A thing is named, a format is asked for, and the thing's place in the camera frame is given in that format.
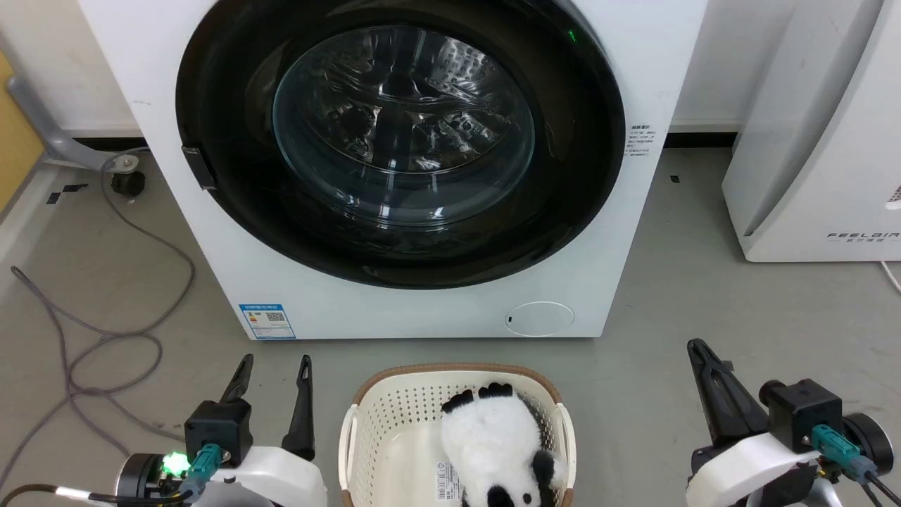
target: basket handle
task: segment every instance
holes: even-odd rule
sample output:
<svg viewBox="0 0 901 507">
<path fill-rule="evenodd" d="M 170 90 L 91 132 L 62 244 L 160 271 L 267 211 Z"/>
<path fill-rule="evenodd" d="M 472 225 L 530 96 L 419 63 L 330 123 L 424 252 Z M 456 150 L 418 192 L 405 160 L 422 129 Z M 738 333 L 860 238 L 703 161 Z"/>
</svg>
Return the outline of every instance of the basket handle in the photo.
<svg viewBox="0 0 901 507">
<path fill-rule="evenodd" d="M 357 405 L 351 405 L 344 414 L 341 436 L 338 440 L 338 483 L 343 491 L 349 489 L 353 447 L 357 440 L 357 407 Z"/>
<path fill-rule="evenodd" d="M 572 489 L 576 484 L 576 429 L 573 428 L 569 410 L 563 406 L 563 403 L 557 403 L 557 409 L 560 411 L 560 421 L 563 423 L 563 437 L 566 440 L 567 468 L 569 469 L 566 487 L 567 489 Z"/>
</svg>

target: yellow panel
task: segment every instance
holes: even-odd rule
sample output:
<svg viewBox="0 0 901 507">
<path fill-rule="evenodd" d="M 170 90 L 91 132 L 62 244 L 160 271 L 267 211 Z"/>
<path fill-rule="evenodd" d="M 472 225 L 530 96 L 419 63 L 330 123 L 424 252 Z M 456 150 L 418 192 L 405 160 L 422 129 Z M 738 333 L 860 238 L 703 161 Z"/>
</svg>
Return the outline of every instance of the yellow panel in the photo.
<svg viewBox="0 0 901 507">
<path fill-rule="evenodd" d="M 0 51 L 0 210 L 6 207 L 41 156 L 44 147 L 28 120 L 6 93 L 13 69 Z"/>
</svg>

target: black and white plush toy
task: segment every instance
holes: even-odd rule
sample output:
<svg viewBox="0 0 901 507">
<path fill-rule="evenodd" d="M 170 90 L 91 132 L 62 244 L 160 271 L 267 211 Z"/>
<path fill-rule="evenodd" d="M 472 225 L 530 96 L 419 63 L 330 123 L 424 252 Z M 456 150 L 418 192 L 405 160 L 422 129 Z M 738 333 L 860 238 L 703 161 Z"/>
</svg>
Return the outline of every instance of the black and white plush toy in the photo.
<svg viewBox="0 0 901 507">
<path fill-rule="evenodd" d="M 441 443 L 463 507 L 553 507 L 566 464 L 542 449 L 535 417 L 510 384 L 466 390 L 441 407 Z"/>
</svg>

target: green indicator light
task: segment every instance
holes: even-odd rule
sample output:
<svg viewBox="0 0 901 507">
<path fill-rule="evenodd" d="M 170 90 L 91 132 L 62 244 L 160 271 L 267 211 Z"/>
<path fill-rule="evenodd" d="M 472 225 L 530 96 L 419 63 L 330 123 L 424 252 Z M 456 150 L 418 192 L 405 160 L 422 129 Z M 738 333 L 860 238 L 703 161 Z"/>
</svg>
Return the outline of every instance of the green indicator light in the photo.
<svg viewBox="0 0 901 507">
<path fill-rule="evenodd" d="M 185 473 L 190 467 L 191 462 L 187 460 L 187 455 L 171 453 L 163 457 L 163 472 L 167 474 L 179 476 Z"/>
</svg>

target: white washing machine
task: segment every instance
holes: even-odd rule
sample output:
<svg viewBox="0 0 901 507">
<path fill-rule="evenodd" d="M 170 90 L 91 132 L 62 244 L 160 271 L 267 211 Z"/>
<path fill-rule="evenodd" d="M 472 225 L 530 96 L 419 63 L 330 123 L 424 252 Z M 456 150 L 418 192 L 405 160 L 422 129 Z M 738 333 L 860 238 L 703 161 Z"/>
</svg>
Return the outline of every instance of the white washing machine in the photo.
<svg viewBox="0 0 901 507">
<path fill-rule="evenodd" d="M 706 7 L 80 3 L 260 340 L 600 336 Z"/>
</svg>

